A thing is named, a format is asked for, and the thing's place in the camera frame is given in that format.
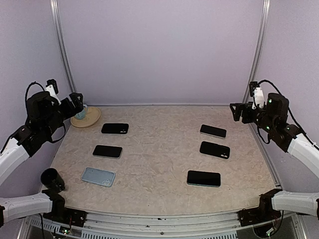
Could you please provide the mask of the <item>black phone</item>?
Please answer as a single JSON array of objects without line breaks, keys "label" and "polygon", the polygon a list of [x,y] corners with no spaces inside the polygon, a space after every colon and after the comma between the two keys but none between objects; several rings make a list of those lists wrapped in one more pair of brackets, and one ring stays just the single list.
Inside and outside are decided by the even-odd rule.
[{"label": "black phone", "polygon": [[97,145],[93,151],[93,156],[120,158],[123,148],[117,146]]},{"label": "black phone", "polygon": [[216,137],[220,137],[220,138],[225,138],[227,130],[202,124],[201,128],[200,128],[200,133],[212,135],[212,136],[216,136]]},{"label": "black phone", "polygon": [[220,187],[221,175],[215,172],[204,172],[189,170],[187,173],[187,184],[207,187]]}]

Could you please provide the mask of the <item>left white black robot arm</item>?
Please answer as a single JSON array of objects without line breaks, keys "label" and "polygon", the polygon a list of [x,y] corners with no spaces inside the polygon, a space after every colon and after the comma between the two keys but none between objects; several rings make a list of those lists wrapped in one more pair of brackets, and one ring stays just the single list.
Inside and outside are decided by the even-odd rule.
[{"label": "left white black robot arm", "polygon": [[[71,93],[59,101],[48,91],[41,91],[26,100],[27,119],[7,140],[0,153],[0,181],[27,159],[33,157],[46,142],[55,143],[52,135],[64,127],[64,121],[83,110],[83,95]],[[47,214],[63,222],[70,216],[65,200],[52,189],[41,193],[1,198],[0,224],[35,214]]]}]

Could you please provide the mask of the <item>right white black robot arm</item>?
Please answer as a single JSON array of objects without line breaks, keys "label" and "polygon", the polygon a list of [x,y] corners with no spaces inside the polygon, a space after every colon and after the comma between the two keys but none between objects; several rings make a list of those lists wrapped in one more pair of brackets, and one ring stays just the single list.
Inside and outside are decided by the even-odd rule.
[{"label": "right white black robot arm", "polygon": [[[267,104],[262,108],[253,102],[232,103],[230,109],[235,121],[254,123],[258,129],[267,133],[283,152],[298,159],[315,176],[319,174],[319,151],[309,142],[300,127],[288,124],[289,100],[277,93],[269,93]],[[306,215],[319,216],[318,193],[296,193],[272,190],[260,197],[260,205],[255,217],[265,221],[274,211],[291,211]]]}]

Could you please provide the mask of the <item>light blue phone case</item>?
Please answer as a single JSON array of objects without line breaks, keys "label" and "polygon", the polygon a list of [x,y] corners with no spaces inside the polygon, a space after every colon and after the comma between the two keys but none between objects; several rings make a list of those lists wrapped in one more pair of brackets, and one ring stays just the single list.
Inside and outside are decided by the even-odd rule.
[{"label": "light blue phone case", "polygon": [[115,177],[114,172],[87,167],[81,175],[81,180],[99,186],[111,187]]}]

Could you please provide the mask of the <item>light blue mug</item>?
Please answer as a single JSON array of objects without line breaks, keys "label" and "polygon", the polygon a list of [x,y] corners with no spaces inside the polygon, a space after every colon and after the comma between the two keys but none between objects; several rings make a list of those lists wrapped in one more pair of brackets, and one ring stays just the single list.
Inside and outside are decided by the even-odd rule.
[{"label": "light blue mug", "polygon": [[77,120],[82,120],[85,118],[86,114],[87,114],[87,110],[88,110],[88,106],[86,104],[83,105],[83,110],[79,113],[77,113],[74,117]]}]

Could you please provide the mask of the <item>beige round plate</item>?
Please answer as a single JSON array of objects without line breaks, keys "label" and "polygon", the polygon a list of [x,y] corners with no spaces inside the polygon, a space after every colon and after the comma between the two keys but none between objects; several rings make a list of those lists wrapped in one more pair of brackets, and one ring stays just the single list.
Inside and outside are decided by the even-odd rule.
[{"label": "beige round plate", "polygon": [[76,119],[72,117],[70,122],[74,127],[87,128],[94,125],[101,116],[101,111],[97,107],[87,107],[85,110],[85,117],[83,119]]}]

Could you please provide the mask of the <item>black cylinder cup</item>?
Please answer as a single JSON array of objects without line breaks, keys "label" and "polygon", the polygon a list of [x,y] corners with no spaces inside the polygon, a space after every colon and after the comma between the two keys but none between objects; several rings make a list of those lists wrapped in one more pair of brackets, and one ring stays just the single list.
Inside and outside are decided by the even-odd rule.
[{"label": "black cylinder cup", "polygon": [[49,190],[60,193],[65,190],[65,182],[55,168],[44,170],[40,176],[41,183]]}]

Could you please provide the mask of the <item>left aluminium frame post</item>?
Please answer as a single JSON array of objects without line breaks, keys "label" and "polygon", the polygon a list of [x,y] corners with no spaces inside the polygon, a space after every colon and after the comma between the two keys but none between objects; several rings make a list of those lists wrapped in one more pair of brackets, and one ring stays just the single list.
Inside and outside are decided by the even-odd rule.
[{"label": "left aluminium frame post", "polygon": [[62,60],[62,64],[64,67],[67,83],[69,86],[69,89],[72,93],[76,93],[76,85],[73,80],[73,76],[71,73],[71,68],[67,56],[67,51],[66,51],[66,46],[64,43],[64,36],[63,36],[63,30],[62,30],[62,24],[61,24],[61,19],[59,15],[59,7],[58,7],[58,0],[50,0],[50,8],[51,8],[51,14],[53,18],[53,24],[56,32],[56,37],[57,37],[57,42],[58,42],[58,47],[60,51],[60,56]]}]

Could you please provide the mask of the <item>aluminium frame post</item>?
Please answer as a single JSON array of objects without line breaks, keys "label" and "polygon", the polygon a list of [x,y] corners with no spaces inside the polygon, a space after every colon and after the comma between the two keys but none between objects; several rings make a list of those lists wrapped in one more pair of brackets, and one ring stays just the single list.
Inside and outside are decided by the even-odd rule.
[{"label": "aluminium frame post", "polygon": [[56,32],[56,37],[57,37],[57,42],[58,42],[58,47],[60,51],[60,56],[62,60],[62,64],[64,67],[67,83],[69,86],[69,89],[72,93],[76,93],[76,85],[73,80],[73,76],[71,73],[71,68],[67,56],[67,51],[66,51],[66,46],[64,43],[64,36],[63,36],[63,30],[62,30],[62,24],[61,24],[61,19],[59,15],[59,7],[58,7],[58,0],[50,0],[50,8],[51,8],[51,14],[53,18],[53,24]]},{"label": "aluminium frame post", "polygon": [[254,53],[254,58],[253,58],[253,62],[252,62],[250,75],[249,75],[249,82],[254,81],[257,70],[258,70],[258,65],[259,65],[259,61],[261,58],[261,54],[262,54],[262,47],[263,47],[263,43],[264,43],[264,38],[266,35],[266,28],[267,28],[268,17],[269,17],[270,3],[271,3],[270,0],[263,1],[261,21],[260,21],[260,26],[259,26],[259,31],[258,31],[256,49],[255,49],[255,53]]}]

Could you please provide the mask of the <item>right aluminium frame post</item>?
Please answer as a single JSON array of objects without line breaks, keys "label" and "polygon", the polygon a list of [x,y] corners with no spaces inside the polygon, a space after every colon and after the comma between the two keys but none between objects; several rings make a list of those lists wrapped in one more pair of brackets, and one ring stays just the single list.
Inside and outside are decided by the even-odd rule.
[{"label": "right aluminium frame post", "polygon": [[254,81],[257,70],[258,70],[258,65],[259,65],[259,61],[261,58],[261,54],[262,54],[262,47],[263,47],[263,43],[264,43],[264,38],[266,35],[266,28],[267,28],[268,17],[269,17],[270,3],[271,3],[270,0],[263,1],[261,21],[260,21],[260,26],[259,26],[259,31],[258,31],[256,49],[255,49],[255,53],[254,53],[254,58],[253,58],[253,62],[252,62],[250,75],[249,75],[249,82]]}]

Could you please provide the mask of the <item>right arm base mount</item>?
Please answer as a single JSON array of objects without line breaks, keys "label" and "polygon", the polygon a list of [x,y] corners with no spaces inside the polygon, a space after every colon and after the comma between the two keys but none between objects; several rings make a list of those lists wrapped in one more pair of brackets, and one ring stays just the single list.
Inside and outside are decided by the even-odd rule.
[{"label": "right arm base mount", "polygon": [[261,194],[259,206],[250,209],[242,209],[238,212],[238,218],[242,227],[250,226],[278,219],[282,216],[280,211],[274,210],[271,199],[282,189],[273,189],[267,193]]}]

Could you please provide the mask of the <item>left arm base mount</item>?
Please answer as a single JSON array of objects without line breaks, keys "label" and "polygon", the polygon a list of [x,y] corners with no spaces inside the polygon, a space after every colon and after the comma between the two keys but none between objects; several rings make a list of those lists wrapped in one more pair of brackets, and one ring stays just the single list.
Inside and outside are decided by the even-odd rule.
[{"label": "left arm base mount", "polygon": [[52,190],[42,190],[42,193],[46,194],[52,201],[52,209],[48,213],[43,214],[44,218],[68,224],[69,226],[84,226],[87,217],[85,211],[65,207],[65,199]]}]

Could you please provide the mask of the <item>front aluminium rail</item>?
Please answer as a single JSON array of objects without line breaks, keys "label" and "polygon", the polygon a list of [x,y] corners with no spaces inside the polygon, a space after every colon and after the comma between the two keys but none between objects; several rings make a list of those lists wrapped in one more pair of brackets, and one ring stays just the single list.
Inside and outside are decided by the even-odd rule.
[{"label": "front aluminium rail", "polygon": [[50,236],[72,239],[236,239],[240,230],[254,232],[263,225],[243,227],[234,211],[177,216],[88,213],[82,227],[27,217],[17,237],[26,239],[31,237],[32,229],[44,229]]}]

